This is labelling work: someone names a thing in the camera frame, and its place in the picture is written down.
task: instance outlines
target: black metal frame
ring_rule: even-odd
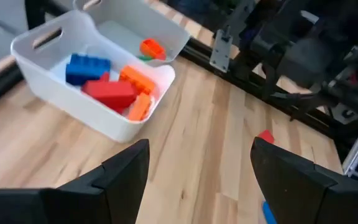
[[[65,12],[64,9],[51,0],[25,0],[25,9],[30,29],[45,22],[46,12],[53,16],[59,16]],[[215,75],[254,95],[256,98],[262,99],[262,89],[265,79],[252,72],[252,69],[258,63],[255,57],[249,54],[247,55],[247,52],[240,52],[234,60],[231,60],[229,71],[227,73],[220,73],[209,64],[211,52],[211,47],[191,38],[185,48],[180,52],[180,56],[213,72]],[[246,68],[242,70],[244,74],[238,75],[236,69],[238,70],[239,65],[242,64],[246,65]],[[0,73],[0,96],[9,91],[20,80],[22,80],[22,75],[17,65],[6,68]],[[278,86],[275,87],[275,91],[288,93]],[[299,111],[299,107],[296,105],[288,105],[278,98],[268,98],[263,101],[290,116],[297,114]],[[332,116],[317,109],[313,109],[307,113],[299,113],[296,119],[335,140],[341,161],[343,161],[349,152],[349,149],[358,135],[358,119],[348,124],[342,124]]]

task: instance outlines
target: white plastic bin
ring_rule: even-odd
[[[73,7],[83,10],[88,2],[96,2],[86,11],[100,34],[135,56],[142,55],[139,47],[144,39],[157,40],[167,53],[167,59],[153,60],[153,65],[170,63],[180,53],[190,34],[178,24],[142,0],[74,0]]]
[[[40,47],[34,47],[40,37],[59,29],[62,31],[60,36]],[[30,89],[37,96],[118,142],[129,141],[136,135],[175,78],[175,71],[171,66],[150,67],[100,35],[92,18],[79,11],[70,11],[16,37],[11,45],[11,53]],[[129,121],[66,83],[65,65],[72,53],[109,58],[112,62],[112,79],[118,77],[125,65],[131,65],[151,78],[158,91],[151,93],[154,100],[149,115],[143,121]]]

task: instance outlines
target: wooden tabletop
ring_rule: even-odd
[[[162,3],[151,6],[212,43],[212,33],[199,24]],[[150,139],[138,223],[265,223],[249,157],[254,136],[265,129],[276,145],[341,172],[326,136],[289,122],[287,115],[186,59],[177,58],[173,67],[172,87],[133,140]],[[286,79],[279,84],[297,91]],[[58,187],[129,144],[38,99],[25,82],[0,99],[0,187]]]

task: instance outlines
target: blue toy block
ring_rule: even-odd
[[[84,85],[88,80],[99,80],[110,69],[110,60],[72,54],[70,63],[66,65],[66,82]]]
[[[263,209],[264,214],[265,214],[266,223],[267,224],[277,224],[276,220],[274,219],[273,213],[270,210],[269,205],[267,204],[267,202],[264,202],[264,204],[262,205],[262,209]]]

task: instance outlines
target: metal plate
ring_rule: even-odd
[[[229,68],[230,48],[233,42],[233,37],[230,36],[229,40],[226,42],[222,40],[222,36],[223,30],[219,29],[216,32],[214,48],[209,60],[209,64],[211,64],[219,71],[226,73],[227,69]]]

